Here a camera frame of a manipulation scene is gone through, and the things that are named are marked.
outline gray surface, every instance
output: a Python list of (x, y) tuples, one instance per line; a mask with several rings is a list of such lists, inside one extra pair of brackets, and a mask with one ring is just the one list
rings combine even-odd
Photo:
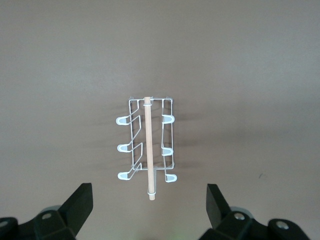
[[(0, 216), (83, 182), (79, 240), (195, 240), (206, 184), (320, 239), (320, 1), (0, 1)], [(130, 96), (174, 99), (176, 183), (117, 179)]]

